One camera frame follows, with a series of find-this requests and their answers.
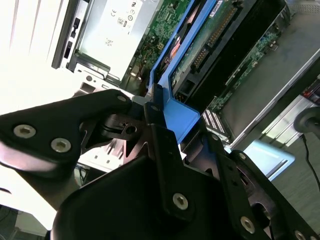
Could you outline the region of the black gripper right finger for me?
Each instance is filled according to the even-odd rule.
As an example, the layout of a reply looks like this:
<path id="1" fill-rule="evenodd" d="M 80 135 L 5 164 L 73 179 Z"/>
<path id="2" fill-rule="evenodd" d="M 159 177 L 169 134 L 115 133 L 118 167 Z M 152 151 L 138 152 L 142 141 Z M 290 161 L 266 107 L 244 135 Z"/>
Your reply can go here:
<path id="1" fill-rule="evenodd" d="M 234 232 L 241 240 L 318 240 L 320 237 L 242 151 L 199 124 L 204 149 L 215 160 Z"/>

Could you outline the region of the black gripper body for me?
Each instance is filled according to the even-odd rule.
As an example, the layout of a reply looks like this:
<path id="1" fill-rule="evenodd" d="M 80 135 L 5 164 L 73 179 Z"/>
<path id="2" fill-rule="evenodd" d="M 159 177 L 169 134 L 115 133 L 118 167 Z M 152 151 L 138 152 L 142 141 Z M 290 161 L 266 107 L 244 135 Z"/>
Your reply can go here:
<path id="1" fill-rule="evenodd" d="M 165 216 L 156 166 L 140 157 L 72 193 L 55 217 L 53 240 L 235 240 L 220 183 L 185 166 L 191 222 Z"/>

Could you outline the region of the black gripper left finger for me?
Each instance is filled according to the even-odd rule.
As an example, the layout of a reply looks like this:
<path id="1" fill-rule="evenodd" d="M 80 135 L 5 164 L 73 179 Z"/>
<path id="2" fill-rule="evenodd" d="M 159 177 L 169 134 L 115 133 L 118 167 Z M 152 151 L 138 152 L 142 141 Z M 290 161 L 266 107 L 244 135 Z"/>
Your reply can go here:
<path id="1" fill-rule="evenodd" d="M 144 104 L 109 89 L 2 115 L 0 162 L 59 181 L 71 174 L 82 154 L 123 140 L 122 166 L 139 158 L 151 160 L 163 214 L 189 221 L 194 209 L 182 193 L 184 164 L 175 134 L 167 128 L 163 103 L 163 88 L 155 84 Z"/>

